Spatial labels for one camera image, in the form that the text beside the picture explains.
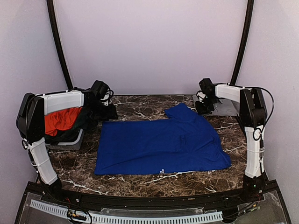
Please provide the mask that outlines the grey button shirt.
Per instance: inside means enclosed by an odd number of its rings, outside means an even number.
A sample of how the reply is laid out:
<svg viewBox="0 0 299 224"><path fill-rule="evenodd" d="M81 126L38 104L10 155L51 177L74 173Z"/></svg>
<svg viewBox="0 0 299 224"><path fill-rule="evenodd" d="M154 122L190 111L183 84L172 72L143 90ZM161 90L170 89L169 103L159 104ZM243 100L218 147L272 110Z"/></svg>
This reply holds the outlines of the grey button shirt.
<svg viewBox="0 0 299 224"><path fill-rule="evenodd" d="M198 98L196 95L192 96L192 99L194 101L194 107L195 102L198 101ZM213 103L213 100L211 98L207 97L204 99L204 101L209 101ZM236 116L237 110L235 109L233 103L228 99L218 99L217 102L213 103L214 105L214 111L212 114L201 114L206 116Z"/></svg>

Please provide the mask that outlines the blue printed t-shirt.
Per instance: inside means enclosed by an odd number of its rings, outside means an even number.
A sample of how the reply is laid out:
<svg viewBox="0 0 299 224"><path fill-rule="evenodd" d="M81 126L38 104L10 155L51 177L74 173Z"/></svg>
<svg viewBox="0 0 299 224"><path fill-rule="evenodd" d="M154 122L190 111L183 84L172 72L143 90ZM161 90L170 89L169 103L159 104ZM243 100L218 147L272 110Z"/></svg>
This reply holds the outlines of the blue printed t-shirt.
<svg viewBox="0 0 299 224"><path fill-rule="evenodd" d="M227 169L231 159L212 125L186 104L152 121L104 122L96 175L149 175Z"/></svg>

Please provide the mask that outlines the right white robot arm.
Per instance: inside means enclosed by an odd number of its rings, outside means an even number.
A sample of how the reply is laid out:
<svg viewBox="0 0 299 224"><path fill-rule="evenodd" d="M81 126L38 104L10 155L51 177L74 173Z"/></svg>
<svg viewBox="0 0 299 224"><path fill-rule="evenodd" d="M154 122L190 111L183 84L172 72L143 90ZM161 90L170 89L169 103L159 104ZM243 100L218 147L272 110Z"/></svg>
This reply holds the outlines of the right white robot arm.
<svg viewBox="0 0 299 224"><path fill-rule="evenodd" d="M271 114L268 114L261 87L240 87L231 84L214 84L204 78L199 82L195 109L200 115L212 114L221 100L232 102L238 123L247 141L247 166L245 175L256 179L263 175L264 130Z"/></svg>

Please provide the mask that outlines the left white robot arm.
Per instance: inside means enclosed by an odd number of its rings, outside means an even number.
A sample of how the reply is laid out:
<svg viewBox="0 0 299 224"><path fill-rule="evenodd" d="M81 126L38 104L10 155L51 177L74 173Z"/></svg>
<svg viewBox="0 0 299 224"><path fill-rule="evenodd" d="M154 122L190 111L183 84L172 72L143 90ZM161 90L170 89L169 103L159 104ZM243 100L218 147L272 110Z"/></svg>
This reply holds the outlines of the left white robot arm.
<svg viewBox="0 0 299 224"><path fill-rule="evenodd" d="M59 183L51 164L48 145L73 145L83 131L102 121L117 119L111 99L114 91L96 80L92 87L44 94L25 94L16 119L23 148L28 150L31 164L41 181L47 185Z"/></svg>

